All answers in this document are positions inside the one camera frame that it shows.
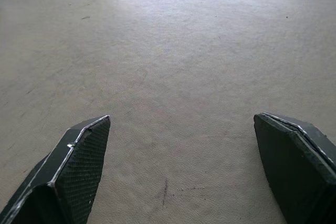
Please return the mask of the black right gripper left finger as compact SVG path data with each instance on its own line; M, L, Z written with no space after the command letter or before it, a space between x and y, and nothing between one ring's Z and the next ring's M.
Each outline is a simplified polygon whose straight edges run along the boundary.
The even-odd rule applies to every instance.
M14 192L1 223L87 223L110 125L104 115L70 127Z

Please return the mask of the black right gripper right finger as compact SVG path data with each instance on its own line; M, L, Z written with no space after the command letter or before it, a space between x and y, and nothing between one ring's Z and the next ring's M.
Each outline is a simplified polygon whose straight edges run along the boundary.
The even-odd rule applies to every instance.
M313 124L254 115L260 158L287 223L335 223L335 145Z

